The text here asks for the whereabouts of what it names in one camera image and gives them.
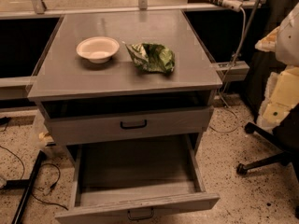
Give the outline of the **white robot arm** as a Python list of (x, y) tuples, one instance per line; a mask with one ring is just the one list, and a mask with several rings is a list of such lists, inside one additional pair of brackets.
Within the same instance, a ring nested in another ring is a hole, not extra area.
[(279, 74), (270, 74), (257, 118), (259, 126), (272, 131), (299, 104), (299, 4), (255, 48), (274, 52), (286, 65)]

